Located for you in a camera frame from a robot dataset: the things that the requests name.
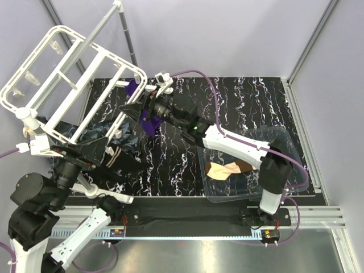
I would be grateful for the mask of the purple sock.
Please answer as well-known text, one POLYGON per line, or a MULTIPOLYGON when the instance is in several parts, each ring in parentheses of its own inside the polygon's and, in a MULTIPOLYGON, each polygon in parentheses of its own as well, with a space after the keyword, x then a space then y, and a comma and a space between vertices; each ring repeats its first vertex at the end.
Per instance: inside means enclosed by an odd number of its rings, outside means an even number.
MULTIPOLYGON (((138 84, 136 83, 136 81, 131 80, 128 86, 125 87, 125 91, 129 97, 131 97, 134 94, 137 86, 138 84)), ((155 135, 156 129, 163 123, 163 120, 156 116, 151 117, 150 119, 146 118, 147 118, 147 110, 143 110, 142 115, 139 119, 139 123, 142 125, 143 131, 148 136, 152 137, 155 135)))

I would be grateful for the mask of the brown striped sock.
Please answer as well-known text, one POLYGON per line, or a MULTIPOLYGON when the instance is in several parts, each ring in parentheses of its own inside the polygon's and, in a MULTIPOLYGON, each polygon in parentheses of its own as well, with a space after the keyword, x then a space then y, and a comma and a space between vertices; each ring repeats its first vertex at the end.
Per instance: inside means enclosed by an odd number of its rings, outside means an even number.
POLYGON ((256 170, 254 166, 241 159, 225 165, 214 162, 207 162, 204 165, 204 173, 207 177, 221 181, 226 180, 232 174, 240 174, 254 170, 256 170))

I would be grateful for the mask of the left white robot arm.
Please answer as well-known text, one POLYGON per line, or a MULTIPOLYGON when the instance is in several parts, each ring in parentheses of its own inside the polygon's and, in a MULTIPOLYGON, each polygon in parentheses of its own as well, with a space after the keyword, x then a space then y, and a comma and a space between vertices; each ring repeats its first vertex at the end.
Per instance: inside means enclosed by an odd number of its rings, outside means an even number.
POLYGON ((59 162, 50 178, 34 172, 24 175, 10 196, 18 206, 8 224, 11 272, 66 272, 100 230, 122 221, 123 204, 112 195, 99 193, 96 207, 84 222, 64 242, 46 251, 52 229, 60 219, 55 212, 65 208, 81 171, 101 165, 108 142, 107 137, 101 137, 79 144, 56 145, 43 134, 35 136, 29 144, 20 145, 21 151, 58 157, 59 162))

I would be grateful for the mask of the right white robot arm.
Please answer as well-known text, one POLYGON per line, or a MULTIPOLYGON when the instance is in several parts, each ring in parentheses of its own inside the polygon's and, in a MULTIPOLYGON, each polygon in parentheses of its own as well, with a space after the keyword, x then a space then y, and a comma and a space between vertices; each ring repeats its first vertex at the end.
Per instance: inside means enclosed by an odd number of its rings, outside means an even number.
POLYGON ((258 141, 223 130, 217 122, 200 116, 197 105, 186 95, 147 94, 120 109, 141 123, 145 133, 154 133, 152 126, 155 122, 166 122, 180 129, 181 137, 188 144, 224 152, 255 167, 259 171, 258 183, 263 189, 259 221, 268 226, 278 220, 284 186, 293 170, 287 156, 281 153, 280 142, 258 141))

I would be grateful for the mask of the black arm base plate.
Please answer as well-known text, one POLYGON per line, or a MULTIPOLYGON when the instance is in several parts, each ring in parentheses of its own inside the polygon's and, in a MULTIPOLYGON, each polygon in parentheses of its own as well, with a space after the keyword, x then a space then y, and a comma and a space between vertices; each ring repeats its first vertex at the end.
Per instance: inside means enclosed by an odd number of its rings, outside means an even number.
POLYGON ((125 205, 126 238, 242 237, 261 226, 258 204, 205 197, 136 197, 125 205))

